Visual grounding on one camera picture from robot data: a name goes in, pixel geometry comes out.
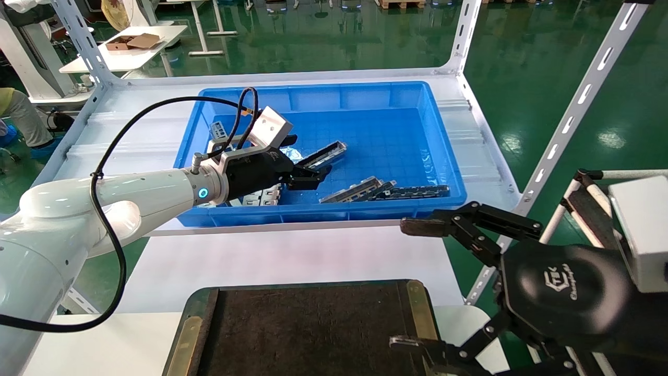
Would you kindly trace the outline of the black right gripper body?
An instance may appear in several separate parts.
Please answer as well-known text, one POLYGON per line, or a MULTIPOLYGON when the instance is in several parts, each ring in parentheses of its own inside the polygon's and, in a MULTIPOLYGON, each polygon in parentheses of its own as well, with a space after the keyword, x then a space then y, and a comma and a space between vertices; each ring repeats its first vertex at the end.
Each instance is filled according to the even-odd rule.
POLYGON ((500 258, 504 305, 537 339, 603 350, 635 293, 624 259, 582 244, 517 244, 500 258))

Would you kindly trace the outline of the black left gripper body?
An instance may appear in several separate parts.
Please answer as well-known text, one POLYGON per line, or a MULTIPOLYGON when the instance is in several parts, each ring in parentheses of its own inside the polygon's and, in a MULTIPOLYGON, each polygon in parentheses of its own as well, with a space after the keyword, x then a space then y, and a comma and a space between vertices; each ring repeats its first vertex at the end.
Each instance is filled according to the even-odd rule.
POLYGON ((227 164, 228 195, 231 201, 256 191, 281 183, 289 178, 294 163, 277 148, 240 159, 232 159, 227 164))

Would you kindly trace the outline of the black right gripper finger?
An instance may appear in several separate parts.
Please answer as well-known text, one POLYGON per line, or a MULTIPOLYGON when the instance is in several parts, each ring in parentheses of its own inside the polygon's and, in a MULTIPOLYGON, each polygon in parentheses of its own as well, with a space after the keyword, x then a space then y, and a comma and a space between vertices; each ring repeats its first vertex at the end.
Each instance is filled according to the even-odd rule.
POLYGON ((488 267, 499 266, 501 247, 483 234, 487 229, 514 240, 538 240, 543 225, 509 211, 478 202, 470 202, 458 209, 434 210, 428 217, 404 217, 401 232, 416 237, 453 237, 465 249, 488 267))
MULTIPOLYGON (((456 347, 442 340, 414 336, 392 336, 392 350, 420 355, 434 373, 454 375, 491 375, 476 359, 501 333, 511 329, 527 328, 517 316, 499 312, 470 336, 463 345, 456 347)), ((575 363, 568 355, 551 357, 545 361, 517 369, 503 371, 501 375, 573 375, 575 363)))

